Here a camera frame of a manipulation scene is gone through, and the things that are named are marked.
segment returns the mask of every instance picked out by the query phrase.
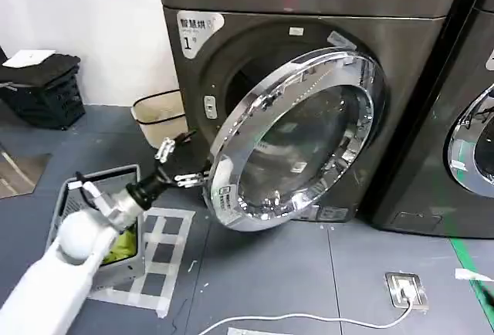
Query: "white wall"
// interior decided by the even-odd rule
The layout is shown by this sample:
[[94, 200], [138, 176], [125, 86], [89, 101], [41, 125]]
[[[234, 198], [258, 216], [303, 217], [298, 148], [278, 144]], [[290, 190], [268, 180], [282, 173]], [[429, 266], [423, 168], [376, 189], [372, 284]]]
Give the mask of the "white wall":
[[130, 106], [178, 87], [161, 0], [0, 0], [0, 46], [82, 59], [88, 104]]

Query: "sticker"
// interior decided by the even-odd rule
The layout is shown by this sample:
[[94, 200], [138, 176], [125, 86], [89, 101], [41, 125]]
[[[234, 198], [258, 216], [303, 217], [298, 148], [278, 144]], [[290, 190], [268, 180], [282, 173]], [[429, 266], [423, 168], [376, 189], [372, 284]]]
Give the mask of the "sticker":
[[208, 119], [216, 119], [218, 111], [216, 110], [216, 97], [204, 96], [204, 112]]
[[494, 49], [492, 50], [491, 56], [489, 56], [489, 59], [486, 62], [486, 69], [488, 71], [494, 70]]
[[289, 36], [303, 36], [303, 28], [291, 27], [288, 31]]
[[292, 173], [302, 173], [306, 168], [307, 163], [305, 161], [297, 161], [290, 170]]
[[225, 24], [221, 13], [179, 11], [178, 34], [185, 58], [194, 59], [201, 47]]
[[350, 40], [342, 36], [339, 32], [334, 30], [330, 36], [327, 37], [327, 41], [336, 47], [348, 47], [350, 49], [357, 49], [357, 45], [353, 44]]
[[230, 184], [219, 188], [217, 196], [215, 197], [214, 205], [216, 215], [225, 225], [229, 225], [242, 217], [242, 213], [235, 210], [239, 204], [236, 196], [237, 186], [236, 184]]
[[288, 335], [288, 334], [286, 334], [286, 333], [265, 333], [263, 331], [242, 330], [242, 329], [236, 329], [234, 327], [229, 327], [227, 335]]
[[459, 169], [460, 171], [467, 171], [465, 164], [461, 161], [451, 160], [451, 166], [454, 169]]

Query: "green floor line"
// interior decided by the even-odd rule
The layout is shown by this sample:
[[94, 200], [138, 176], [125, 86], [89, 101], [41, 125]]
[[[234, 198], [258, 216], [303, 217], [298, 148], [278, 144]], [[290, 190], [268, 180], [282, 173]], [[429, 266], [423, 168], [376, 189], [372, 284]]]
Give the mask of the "green floor line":
[[[469, 269], [470, 271], [477, 272], [477, 270], [475, 269], [475, 263], [473, 262], [473, 259], [470, 256], [465, 243], [461, 239], [449, 239], [449, 241], [451, 242], [451, 245], [456, 252], [458, 260], [462, 264], [462, 267]], [[480, 302], [480, 306], [482, 307], [482, 310], [484, 311], [484, 314], [486, 315], [492, 330], [494, 330], [494, 309], [487, 303], [487, 299], [478, 285], [476, 285], [474, 282], [470, 282], [470, 286], [473, 288], [475, 296]]]

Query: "washing machine door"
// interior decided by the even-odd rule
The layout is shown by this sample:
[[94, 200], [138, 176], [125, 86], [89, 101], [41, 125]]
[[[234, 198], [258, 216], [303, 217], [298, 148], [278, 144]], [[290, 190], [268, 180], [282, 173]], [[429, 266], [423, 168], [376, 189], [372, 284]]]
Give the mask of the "washing machine door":
[[258, 231], [317, 201], [355, 161], [382, 111], [369, 56], [325, 48], [279, 67], [228, 116], [211, 146], [204, 196], [225, 226]]
[[460, 116], [448, 141], [453, 178], [477, 195], [494, 198], [494, 84]]

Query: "white cable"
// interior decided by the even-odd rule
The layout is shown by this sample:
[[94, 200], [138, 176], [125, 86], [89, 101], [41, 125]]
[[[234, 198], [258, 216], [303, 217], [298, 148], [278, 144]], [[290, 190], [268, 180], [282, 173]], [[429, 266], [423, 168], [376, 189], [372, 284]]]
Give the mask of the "white cable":
[[370, 327], [371, 329], [389, 329], [390, 327], [398, 325], [401, 321], [403, 321], [407, 316], [410, 314], [411, 310], [414, 307], [413, 304], [413, 299], [410, 298], [410, 296], [407, 296], [408, 299], [408, 308], [403, 312], [403, 314], [395, 321], [388, 323], [386, 325], [374, 325], [373, 323], [366, 323], [366, 322], [360, 322], [356, 320], [349, 320], [347, 318], [327, 318], [327, 317], [321, 317], [321, 316], [315, 316], [313, 314], [308, 314], [308, 313], [290, 313], [290, 314], [283, 314], [281, 316], [238, 316], [238, 317], [229, 317], [225, 318], [224, 320], [218, 321], [214, 325], [211, 325], [208, 327], [206, 330], [202, 331], [199, 333], [199, 335], [205, 335], [211, 330], [215, 329], [218, 326], [221, 326], [225, 323], [228, 322], [233, 322], [233, 321], [246, 321], [246, 320], [258, 320], [258, 321], [278, 321], [278, 320], [285, 320], [287, 318], [308, 318], [311, 320], [316, 320], [316, 321], [322, 321], [322, 322], [345, 322], [345, 323], [352, 323], [354, 325], [358, 326], [363, 326], [363, 327]]

